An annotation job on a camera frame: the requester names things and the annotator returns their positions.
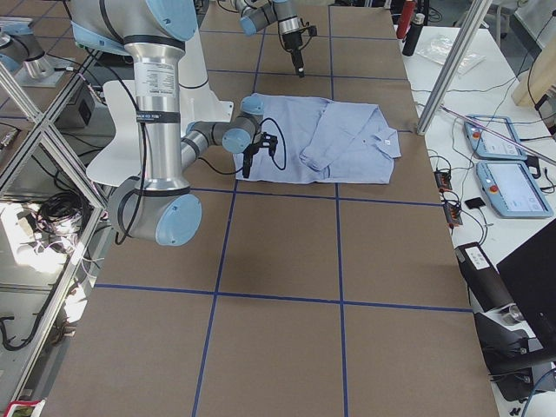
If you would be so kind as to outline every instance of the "wire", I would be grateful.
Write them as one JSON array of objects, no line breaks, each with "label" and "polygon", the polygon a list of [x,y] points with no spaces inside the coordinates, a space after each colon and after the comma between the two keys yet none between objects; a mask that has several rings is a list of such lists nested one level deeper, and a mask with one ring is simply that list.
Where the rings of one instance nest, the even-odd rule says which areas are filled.
[{"label": "wire", "polygon": [[141,124],[141,133],[142,133],[143,153],[142,153],[141,185],[139,186],[139,196],[137,197],[137,204],[133,210],[133,215],[131,215],[131,219],[129,219],[128,226],[123,231],[123,238],[119,239],[120,234],[116,232],[116,238],[114,240],[114,243],[117,246],[122,245],[129,236],[129,231],[131,230],[131,227],[133,226],[133,223],[136,220],[137,213],[139,212],[139,206],[141,205],[141,199],[145,189],[145,173],[147,171],[147,128],[145,127],[145,123],[140,123],[140,124]]},{"label": "wire", "polygon": [[[531,45],[531,47],[527,50],[527,52],[525,53],[525,55],[523,56],[523,60],[521,61],[521,65],[520,68],[518,69],[518,74],[521,73],[521,70],[523,69],[523,65],[525,65],[525,61],[527,60],[527,57],[529,56],[529,53],[533,50],[533,46],[537,44],[537,41],[539,40],[540,34],[542,34],[542,32],[545,30],[546,26],[551,22],[551,20],[553,19],[553,15],[551,14],[550,17],[548,18],[548,20],[546,21],[545,25],[542,27],[542,29],[539,31],[539,34],[537,35],[537,37],[535,37],[535,40],[533,41],[533,45]],[[533,68],[533,65],[531,65],[531,67],[529,68],[529,75],[531,74],[531,69]],[[513,79],[513,82],[508,86],[507,90],[506,90],[506,94],[504,95],[504,97],[502,98],[502,101],[500,102],[500,104],[496,107],[496,109],[493,112],[493,116],[496,116],[496,113],[498,112],[499,108],[501,107],[501,105],[504,103],[504,101],[506,100],[507,94],[510,92],[510,89],[513,86],[513,83],[515,83],[515,81],[517,81],[517,77],[515,77]]]},{"label": "wire", "polygon": [[0,124],[3,125],[3,126],[8,126],[9,128],[16,129],[19,132],[22,132],[22,130],[20,128],[18,128],[17,126],[14,126],[13,124],[4,123],[4,122],[0,122]]},{"label": "wire", "polygon": [[228,13],[239,13],[239,11],[237,10],[231,10],[222,6],[222,2],[227,3],[228,0],[216,0],[216,4],[218,4],[218,7],[220,7],[222,10],[226,10]]},{"label": "wire", "polygon": [[282,146],[284,148],[284,166],[281,167],[281,166],[278,165],[278,163],[276,163],[274,155],[272,155],[272,162],[280,171],[284,171],[284,170],[286,170],[286,166],[288,164],[288,152],[286,151],[286,140],[284,139],[284,134],[282,133],[282,131],[280,129],[280,126],[278,126],[278,123],[276,122],[276,120],[273,119],[272,117],[267,117],[266,119],[264,119],[261,122],[261,126],[265,122],[272,122],[275,125],[275,127],[278,129],[278,132],[280,133],[281,143],[282,143]]},{"label": "wire", "polygon": [[531,393],[529,394],[529,398],[527,398],[527,402],[525,403],[525,406],[523,407],[523,413],[521,413],[521,417],[526,417],[526,413],[527,413],[527,409],[529,408],[529,405],[531,404],[531,400],[533,399],[534,395],[537,392],[537,389],[540,386],[540,383],[550,374],[554,374],[556,373],[556,367],[550,369],[549,371],[546,371],[537,381],[537,383],[533,386],[533,389],[531,390]]},{"label": "wire", "polygon": [[540,190],[545,194],[554,194],[554,191],[556,191],[556,185],[554,184],[553,180],[548,177],[547,167],[545,167],[544,172],[546,179],[548,180],[548,182],[550,182],[550,187],[541,187]]},{"label": "wire", "polygon": [[485,236],[483,237],[482,241],[479,242],[479,245],[482,245],[484,242],[487,241],[487,236],[488,236],[488,223],[487,223],[487,219],[486,219],[486,217],[485,217],[485,213],[483,213],[483,210],[482,210],[480,207],[478,207],[477,209],[479,210],[479,213],[480,213],[480,215],[482,216],[483,222],[484,222],[484,224],[485,224]]},{"label": "wire", "polygon": [[214,172],[216,172],[216,174],[220,174],[220,175],[235,175],[235,174],[237,174],[238,172],[240,172],[240,171],[242,170],[241,168],[239,168],[238,170],[236,170],[236,171],[234,171],[234,172],[222,172],[222,171],[220,171],[219,169],[215,168],[215,167],[213,166],[212,163],[210,163],[209,161],[207,161],[207,160],[206,160],[205,158],[203,158],[202,156],[199,156],[197,159],[199,159],[199,160],[205,162]]},{"label": "wire", "polygon": [[433,6],[429,6],[428,8],[428,22],[429,23],[438,23],[442,21],[442,13],[439,10],[435,9]]},{"label": "wire", "polygon": [[67,1],[62,0],[62,4],[63,4],[63,7],[66,9],[66,13],[68,14],[69,19],[73,20],[73,17],[71,16],[70,8],[68,7]]},{"label": "wire", "polygon": [[60,132],[62,135],[64,136],[69,136],[69,137],[73,137],[76,141],[81,142],[87,146],[90,146],[91,148],[95,148],[95,149],[104,149],[103,146],[97,146],[97,145],[93,145],[92,143],[89,143],[83,139],[81,139],[78,136],[73,135],[72,133],[68,133],[68,132]]},{"label": "wire", "polygon": [[477,218],[474,215],[471,215],[471,214],[467,213],[464,209],[461,210],[461,213],[463,213],[464,215],[468,215],[479,225],[479,227],[480,227],[479,245],[482,244],[482,242],[485,241],[486,235],[487,235],[486,232],[485,232],[485,228],[483,228],[483,225],[480,224],[480,222],[477,220]]},{"label": "wire", "polygon": [[56,59],[61,59],[63,61],[67,61],[69,63],[74,63],[75,65],[79,66],[79,68],[83,69],[83,71],[86,71],[91,76],[93,81],[95,81],[95,83],[98,84],[99,87],[103,86],[103,84],[100,81],[98,81],[98,78],[96,78],[95,74],[93,74],[93,72],[90,69],[85,68],[85,66],[82,63],[79,63],[78,61],[74,61],[73,59],[63,58],[61,56],[54,55],[54,54],[51,54],[51,53],[47,53],[46,55],[52,56],[53,58],[56,58]]},{"label": "wire", "polygon": [[[136,99],[133,97],[133,95],[131,94],[131,91],[129,91],[128,86],[125,85],[125,83],[123,82],[123,79],[118,75],[117,72],[114,71],[114,69],[110,68],[108,65],[104,65],[103,63],[101,63],[98,59],[96,59],[96,57],[87,49],[85,48],[85,51],[87,52],[87,54],[93,58],[96,63],[98,63],[99,65],[101,65],[102,67],[104,67],[105,69],[107,69],[108,71],[110,71],[117,79],[117,81],[120,83],[120,85],[122,85],[124,91],[126,92],[126,94],[129,97],[129,100],[131,101],[131,103],[133,104],[133,107],[135,108],[135,110],[137,112],[139,112],[139,105],[137,104]],[[128,226],[124,228],[123,230],[123,237],[120,239],[120,234],[118,232],[116,232],[116,238],[114,240],[114,243],[119,246],[122,245],[125,240],[128,238],[129,236],[129,231],[131,230],[133,223],[136,220],[137,217],[137,213],[139,212],[139,206],[141,206],[141,201],[142,201],[142,197],[144,194],[144,188],[145,188],[145,176],[147,175],[147,154],[149,152],[149,148],[147,145],[147,127],[145,125],[144,122],[140,122],[139,125],[141,126],[141,135],[142,135],[142,164],[141,164],[141,184],[139,186],[139,196],[137,197],[137,203],[136,206],[133,210],[133,214],[131,215],[131,219],[129,220]]]},{"label": "wire", "polygon": [[[57,174],[52,174],[50,171],[48,171],[48,170],[44,167],[44,165],[42,165],[41,162],[36,158],[36,156],[31,155],[31,159],[32,159],[33,161],[36,162],[36,164],[39,166],[39,168],[42,169],[43,172],[44,172],[46,175],[48,175],[50,178],[54,179],[54,185],[56,185],[60,190],[62,190],[62,191],[69,191],[69,190],[71,190],[72,187],[71,187],[67,182],[64,182],[64,181],[62,181],[61,179],[59,179],[59,178],[57,177]],[[60,186],[58,185],[58,183],[61,183],[64,187],[66,187],[66,189],[60,187]]]},{"label": "wire", "polygon": [[[515,81],[515,76],[507,80],[505,83],[494,85],[493,87],[489,87],[488,89],[449,89],[448,93],[487,93],[493,89],[498,89],[500,87],[504,87],[506,84]],[[415,93],[432,93],[431,89],[411,89]]]}]

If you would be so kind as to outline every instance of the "white object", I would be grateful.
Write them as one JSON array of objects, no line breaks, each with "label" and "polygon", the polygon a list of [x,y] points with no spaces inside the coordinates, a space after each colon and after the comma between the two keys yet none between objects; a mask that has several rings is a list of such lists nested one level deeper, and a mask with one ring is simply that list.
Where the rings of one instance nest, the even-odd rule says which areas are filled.
[{"label": "white object", "polygon": [[[375,104],[338,103],[319,97],[264,96],[264,117],[284,134],[288,163],[279,170],[268,152],[253,158],[248,181],[388,183],[400,156],[396,130]],[[273,123],[263,131],[278,137],[275,162],[283,166],[281,135]],[[234,155],[242,167],[243,155]]]},{"label": "white object", "polygon": [[[430,59],[434,63],[444,65],[446,59],[448,58],[448,54],[452,49],[452,46],[452,39],[443,35],[438,35],[437,37],[432,39],[430,43],[428,43],[424,48],[418,50],[417,53],[427,59]],[[483,55],[475,54],[474,52],[468,52],[461,60],[461,64],[458,67],[458,73],[461,75],[466,74],[471,68],[473,68],[478,63],[481,63],[484,59],[485,56]]]},{"label": "white object", "polygon": [[[191,122],[229,122],[234,108],[232,102],[218,100],[210,89],[199,31],[186,42],[185,49],[185,57],[178,66],[182,135]],[[124,83],[135,97],[134,81],[126,80]],[[142,145],[135,109],[122,85],[118,81],[110,81],[103,88],[116,135],[89,164],[87,176],[94,182],[117,187],[141,170],[139,149]]]}]

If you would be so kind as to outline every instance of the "metal rod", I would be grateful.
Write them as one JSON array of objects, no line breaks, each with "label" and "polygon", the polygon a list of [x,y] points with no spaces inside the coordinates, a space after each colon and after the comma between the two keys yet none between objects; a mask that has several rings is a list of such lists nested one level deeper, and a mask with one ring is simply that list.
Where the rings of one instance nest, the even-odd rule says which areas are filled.
[{"label": "metal rod", "polygon": [[461,60],[467,53],[467,48],[471,44],[475,32],[479,28],[485,14],[490,7],[493,0],[474,0],[471,9],[467,13],[463,24],[461,25],[460,32],[453,42],[452,49],[448,54],[446,62],[440,71],[436,83],[434,84],[431,95],[428,98],[427,104],[421,114],[419,122],[417,123],[417,135],[424,135],[431,122],[433,121],[434,114],[439,108],[440,103],[444,99],[453,77],[456,75]]},{"label": "metal rod", "polygon": [[479,128],[481,130],[485,130],[486,132],[488,132],[492,135],[495,135],[496,137],[499,137],[503,141],[511,143],[516,148],[525,150],[525,152],[527,152],[528,154],[535,155],[539,159],[543,160],[544,162],[548,162],[551,165],[556,166],[556,161],[554,161],[552,158],[549,158],[548,156],[545,156],[545,155],[541,154],[540,152],[537,152],[536,150],[531,149],[531,148],[529,148],[529,147],[527,147],[527,146],[525,146],[525,145],[523,145],[519,142],[515,142],[514,139],[512,139],[510,137],[507,137],[507,136],[504,136],[501,133],[497,132],[496,130],[489,129],[487,126],[485,126],[483,124],[480,124],[475,119],[473,119],[471,117],[463,116],[463,115],[461,115],[459,113],[456,113],[455,111],[450,110],[449,108],[444,107],[444,106],[440,106],[440,108],[443,109],[444,111],[446,111],[447,113],[449,113],[450,115],[459,117],[460,119],[463,119],[465,122],[471,123],[473,126],[476,126],[477,128]]},{"label": "metal rod", "polygon": [[97,208],[106,208],[107,200],[104,193],[87,177],[79,157],[50,123],[44,128],[42,144],[90,203]]},{"label": "metal rod", "polygon": [[4,87],[8,96],[11,97],[29,120],[35,123],[41,122],[43,119],[41,110],[27,96],[27,93],[19,86],[16,79],[2,63],[0,63],[0,85]]}]

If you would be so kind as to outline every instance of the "blue tape line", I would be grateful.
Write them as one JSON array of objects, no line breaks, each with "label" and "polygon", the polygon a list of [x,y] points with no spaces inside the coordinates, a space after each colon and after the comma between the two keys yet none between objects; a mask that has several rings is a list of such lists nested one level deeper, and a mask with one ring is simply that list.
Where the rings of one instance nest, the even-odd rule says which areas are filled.
[{"label": "blue tape line", "polygon": [[343,36],[343,35],[338,35],[338,36],[332,36],[335,39],[365,39],[365,40],[370,40],[370,41],[398,41],[398,39],[396,39],[395,37],[377,37],[377,36]]},{"label": "blue tape line", "polygon": [[66,35],[66,33],[68,33],[70,30],[71,30],[71,26],[69,26],[69,28],[66,29],[66,31],[65,31],[64,33],[62,33],[62,36],[60,36],[60,37],[58,38],[58,40],[54,42],[54,44],[50,47],[49,52],[51,52],[51,51],[56,47],[56,45],[58,45],[58,43],[59,43],[62,39],[68,39],[67,37],[65,37],[65,35]]},{"label": "blue tape line", "polygon": [[442,207],[440,202],[403,202],[394,200],[373,200],[367,198],[355,198],[355,197],[340,197],[343,202],[378,202],[380,204],[399,204],[405,206],[426,206],[426,207]]},{"label": "blue tape line", "polygon": [[344,78],[350,80],[383,80],[383,81],[405,81],[408,83],[407,78],[400,78],[397,76],[335,76],[336,78]]},{"label": "blue tape line", "polygon": [[233,298],[253,298],[256,300],[297,301],[297,302],[311,302],[317,304],[340,304],[338,300],[326,300],[323,298],[290,297],[286,295],[264,295],[264,294],[223,293],[223,292],[219,292],[218,295],[221,295],[223,297],[233,297]]},{"label": "blue tape line", "polygon": [[340,293],[340,329],[341,329],[341,374],[343,379],[344,394],[344,417],[349,417],[348,397],[348,355],[346,352],[346,320],[344,311],[344,282],[341,258],[341,220],[340,220],[340,192],[338,184],[335,184],[336,200],[336,241],[338,247],[338,287]]},{"label": "blue tape line", "polygon": [[172,287],[151,287],[142,285],[128,285],[128,284],[110,284],[99,283],[95,288],[104,289],[123,289],[130,291],[152,291],[160,293],[181,293],[191,295],[218,295],[230,298],[255,298],[259,300],[277,300],[277,301],[297,301],[297,302],[313,302],[319,304],[338,304],[362,307],[375,307],[375,308],[394,308],[406,310],[427,310],[427,311],[444,311],[456,313],[472,313],[470,308],[457,308],[457,307],[435,307],[435,306],[417,306],[412,304],[394,304],[385,302],[370,302],[370,301],[340,301],[340,300],[326,300],[322,298],[310,297],[293,297],[286,295],[265,295],[265,294],[244,294],[244,293],[230,293],[230,292],[215,292],[201,289],[188,289],[188,288],[172,288]]},{"label": "blue tape line", "polygon": [[[279,193],[263,193],[262,191],[231,191],[227,189],[205,189],[205,188],[191,188],[192,191],[205,191],[214,193],[225,193],[225,194],[240,194],[240,195],[263,195],[271,197],[289,197],[289,198],[306,198],[310,200],[335,200],[336,197],[328,195],[304,195],[304,194],[279,194]],[[396,200],[378,200],[373,198],[356,198],[356,197],[338,197],[341,202],[375,202],[379,204],[398,204],[405,206],[425,206],[425,207],[442,207],[440,202],[404,202]]]},{"label": "blue tape line", "polygon": [[332,59],[332,12],[328,7],[328,48],[330,49],[330,98],[334,100],[334,61]]},{"label": "blue tape line", "polygon": [[222,271],[224,269],[224,259],[226,258],[226,248],[228,246],[229,230],[232,225],[232,217],[234,216],[234,206],[235,206],[235,196],[237,190],[238,181],[235,180],[234,184],[234,194],[232,196],[232,202],[229,205],[228,212],[228,224],[226,225],[226,234],[224,235],[224,242],[222,244],[222,255],[220,257],[220,265],[218,266],[218,276],[216,278],[215,293],[212,299],[212,306],[210,308],[210,317],[208,318],[207,335],[205,337],[205,344],[202,350],[201,368],[199,369],[199,376],[197,378],[197,388],[195,390],[195,401],[193,403],[193,410],[191,411],[191,416],[197,416],[197,410],[199,407],[199,399],[201,398],[201,387],[202,387],[202,377],[204,376],[205,365],[207,363],[207,355],[209,353],[209,343],[210,335],[212,333],[212,325],[215,319],[216,302],[218,300],[218,289],[220,288],[220,280],[222,278]]},{"label": "blue tape line", "polygon": [[472,313],[473,312],[471,308],[416,306],[412,304],[391,304],[387,302],[344,301],[344,304],[348,306],[396,308],[401,310],[441,311],[445,313]]},{"label": "blue tape line", "polygon": [[23,4],[25,0],[21,0],[18,4],[16,4],[12,10],[10,10],[8,13],[6,13],[6,16],[9,16],[15,9],[17,9],[19,6],[21,6]]},{"label": "blue tape line", "polygon": [[160,293],[183,293],[193,295],[214,295],[214,291],[203,291],[200,289],[187,289],[187,288],[172,288],[172,287],[151,287],[143,285],[127,285],[127,284],[96,284],[95,288],[109,288],[109,289],[133,289],[135,291],[152,291]]}]

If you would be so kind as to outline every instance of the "grid line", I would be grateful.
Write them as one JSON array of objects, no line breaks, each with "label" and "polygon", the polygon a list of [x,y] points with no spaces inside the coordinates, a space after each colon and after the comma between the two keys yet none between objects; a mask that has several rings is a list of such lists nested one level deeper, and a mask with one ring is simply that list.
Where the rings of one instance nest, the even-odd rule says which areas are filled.
[{"label": "grid line", "polygon": [[348,397],[348,358],[346,352],[346,317],[344,310],[344,282],[341,258],[341,220],[340,220],[340,192],[338,184],[335,184],[336,200],[336,245],[338,248],[338,288],[340,294],[340,329],[341,329],[341,375],[344,394],[344,417],[349,417],[349,397]]},{"label": "grid line", "polygon": [[291,302],[306,302],[312,304],[335,304],[344,306],[359,306],[369,308],[391,308],[401,310],[421,310],[421,311],[436,311],[444,313],[472,313],[471,308],[460,307],[440,307],[440,306],[420,306],[417,304],[397,304],[391,302],[373,302],[373,301],[352,301],[352,300],[327,300],[323,298],[311,297],[295,297],[287,295],[266,295],[266,294],[248,294],[248,293],[231,293],[221,291],[208,291],[199,289],[188,288],[172,288],[172,287],[148,287],[144,285],[127,285],[127,284],[110,284],[110,283],[97,283],[95,288],[100,289],[120,289],[123,291],[146,291],[146,292],[160,292],[160,293],[177,293],[188,295],[217,295],[219,297],[228,298],[250,298],[254,300],[270,300],[270,301],[291,301]]},{"label": "grid line", "polygon": [[[407,83],[406,78],[401,77],[389,77],[389,76],[334,76],[331,75],[324,75],[324,74],[307,74],[306,76],[314,76],[314,77],[335,77],[335,78],[343,78],[348,80],[384,80],[384,81],[403,81]],[[207,72],[223,72],[223,73],[233,73],[233,74],[257,74],[257,71],[246,71],[243,69],[207,69]],[[258,71],[258,74],[261,76],[297,76],[296,74],[291,74],[289,72],[268,72],[268,71]]]},{"label": "grid line", "polygon": [[[237,183],[238,181],[235,180],[234,191],[237,190]],[[207,356],[209,354],[209,343],[210,343],[210,335],[212,334],[212,325],[215,320],[215,311],[216,311],[216,303],[218,301],[218,290],[220,288],[220,280],[222,278],[222,271],[224,269],[224,260],[226,258],[226,248],[228,247],[228,238],[229,238],[229,230],[231,229],[232,225],[232,218],[234,216],[234,206],[235,206],[235,192],[232,196],[232,201],[229,205],[229,212],[228,212],[228,224],[226,225],[226,234],[224,235],[224,242],[222,244],[222,254],[220,256],[220,264],[218,266],[218,276],[216,278],[215,284],[215,292],[213,294],[212,299],[212,306],[210,308],[210,316],[208,318],[208,325],[207,325],[207,335],[205,336],[205,343],[202,350],[202,358],[201,358],[201,366],[199,369],[199,376],[197,378],[197,388],[195,390],[195,400],[193,403],[193,410],[191,411],[191,416],[197,416],[197,410],[199,407],[199,400],[201,398],[201,389],[202,389],[202,378],[204,376],[205,365],[207,363]]]},{"label": "grid line", "polygon": [[[201,32],[201,33],[222,33],[222,34],[228,33],[228,34],[244,35],[244,33],[239,31],[239,30],[200,29],[199,32]],[[278,36],[277,33],[269,33],[268,35],[269,36]],[[392,37],[377,37],[377,36],[343,36],[343,35],[332,36],[331,34],[328,34],[327,36],[317,35],[317,36],[314,36],[314,37],[320,37],[320,38],[323,38],[323,39],[333,38],[333,39],[360,39],[360,40],[369,40],[369,41],[388,41],[388,42],[398,41],[398,39],[395,39],[395,38],[392,38]]]},{"label": "grid line", "polygon": [[[303,195],[303,194],[279,194],[279,193],[263,193],[262,191],[232,191],[229,189],[205,189],[205,188],[195,188],[192,187],[191,191],[202,191],[208,193],[225,193],[232,194],[236,193],[239,195],[260,195],[260,196],[270,196],[270,197],[286,197],[286,198],[306,198],[310,200],[329,200],[335,201],[335,196],[330,195]],[[425,206],[425,207],[442,207],[440,202],[405,202],[396,200],[380,200],[373,198],[357,198],[357,197],[341,197],[338,196],[338,200],[341,202],[373,202],[378,204],[399,204],[406,206]]]}]

